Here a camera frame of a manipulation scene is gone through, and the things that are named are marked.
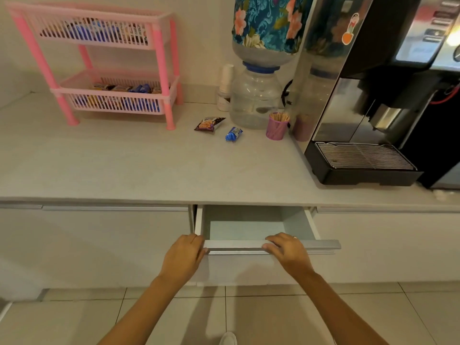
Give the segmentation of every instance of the person's left hand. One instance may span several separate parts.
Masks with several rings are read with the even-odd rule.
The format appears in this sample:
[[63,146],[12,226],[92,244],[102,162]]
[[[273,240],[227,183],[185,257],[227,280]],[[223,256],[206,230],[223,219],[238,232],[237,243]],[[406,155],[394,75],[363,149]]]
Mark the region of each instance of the person's left hand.
[[192,278],[204,255],[204,237],[196,234],[182,235],[165,255],[158,277],[172,283],[178,290]]

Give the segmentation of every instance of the orange flower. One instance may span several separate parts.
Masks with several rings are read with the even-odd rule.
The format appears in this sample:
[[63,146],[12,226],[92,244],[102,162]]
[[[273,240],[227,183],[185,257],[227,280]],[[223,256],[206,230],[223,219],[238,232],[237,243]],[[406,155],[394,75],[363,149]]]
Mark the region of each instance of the orange flower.
[[241,8],[235,13],[235,32],[237,35],[242,36],[243,30],[246,27],[246,11]]
[[294,11],[294,5],[295,5],[295,0],[289,0],[289,2],[286,5],[286,11],[288,11],[288,21],[291,21],[292,18],[292,13]]
[[288,34],[286,35],[286,39],[295,39],[295,36],[302,28],[302,13],[299,11],[295,11],[291,17],[291,22],[289,24],[289,30],[287,31]]

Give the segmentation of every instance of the coffee machine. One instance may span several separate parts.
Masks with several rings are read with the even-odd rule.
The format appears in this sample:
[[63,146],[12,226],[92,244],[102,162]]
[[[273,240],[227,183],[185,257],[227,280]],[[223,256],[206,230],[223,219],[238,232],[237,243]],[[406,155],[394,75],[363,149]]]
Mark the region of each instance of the coffee machine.
[[319,181],[408,186],[425,172],[433,187],[460,175],[450,155],[428,176],[423,152],[458,101],[436,104],[458,91],[460,0],[317,0],[312,13],[287,110]]

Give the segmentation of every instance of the white shoe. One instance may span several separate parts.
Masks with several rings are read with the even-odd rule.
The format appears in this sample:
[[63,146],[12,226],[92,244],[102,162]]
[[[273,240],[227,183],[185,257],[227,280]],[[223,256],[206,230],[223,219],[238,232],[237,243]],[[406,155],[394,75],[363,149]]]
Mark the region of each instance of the white shoe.
[[227,332],[222,336],[219,345],[237,345],[236,336],[232,332]]

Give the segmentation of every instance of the orange sticker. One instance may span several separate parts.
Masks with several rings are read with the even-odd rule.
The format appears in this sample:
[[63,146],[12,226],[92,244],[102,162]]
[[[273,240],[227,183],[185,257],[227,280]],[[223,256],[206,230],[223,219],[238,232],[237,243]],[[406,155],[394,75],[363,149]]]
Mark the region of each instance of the orange sticker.
[[355,29],[356,24],[359,22],[359,13],[354,13],[353,16],[351,16],[350,22],[348,23],[348,28],[346,30],[346,33],[342,35],[342,43],[346,46],[351,43],[353,40],[353,30]]

